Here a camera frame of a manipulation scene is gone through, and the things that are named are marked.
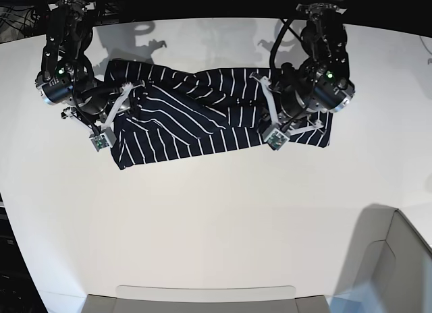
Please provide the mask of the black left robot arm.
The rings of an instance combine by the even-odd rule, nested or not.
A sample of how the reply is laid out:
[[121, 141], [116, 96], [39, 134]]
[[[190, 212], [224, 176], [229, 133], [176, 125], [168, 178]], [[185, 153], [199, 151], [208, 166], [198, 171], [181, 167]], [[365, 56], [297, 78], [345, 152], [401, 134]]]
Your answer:
[[296, 11], [307, 17], [297, 39], [308, 58], [298, 69], [288, 62], [275, 65], [277, 50], [291, 29], [292, 19], [283, 23], [269, 58], [269, 89], [279, 102], [277, 125], [283, 132], [315, 113], [341, 111], [355, 93], [341, 9], [332, 3], [312, 3], [299, 4]]

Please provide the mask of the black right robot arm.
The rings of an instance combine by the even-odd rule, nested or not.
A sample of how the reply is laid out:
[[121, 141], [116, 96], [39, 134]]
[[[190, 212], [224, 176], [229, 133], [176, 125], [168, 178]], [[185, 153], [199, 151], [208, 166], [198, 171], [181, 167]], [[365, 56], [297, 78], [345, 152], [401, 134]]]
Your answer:
[[46, 43], [35, 86], [48, 105], [64, 104], [61, 117], [99, 131], [131, 109], [126, 80], [102, 82], [85, 52], [100, 14], [96, 0], [58, 0], [49, 5]]

